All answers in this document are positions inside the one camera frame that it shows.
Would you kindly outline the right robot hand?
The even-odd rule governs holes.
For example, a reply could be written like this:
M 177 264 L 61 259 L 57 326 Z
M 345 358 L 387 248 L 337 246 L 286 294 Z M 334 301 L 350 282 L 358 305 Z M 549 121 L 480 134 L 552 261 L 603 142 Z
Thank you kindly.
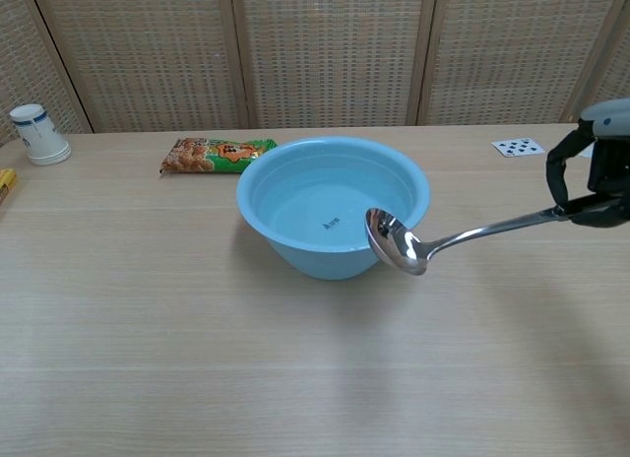
M 564 180 L 567 160 L 593 146 L 587 187 L 614 197 L 616 203 L 598 212 L 572 217 L 577 226 L 610 229 L 629 222 L 629 99 L 615 98 L 582 110 L 577 128 L 547 154 L 545 176 L 552 199 L 565 209 L 569 203 Z

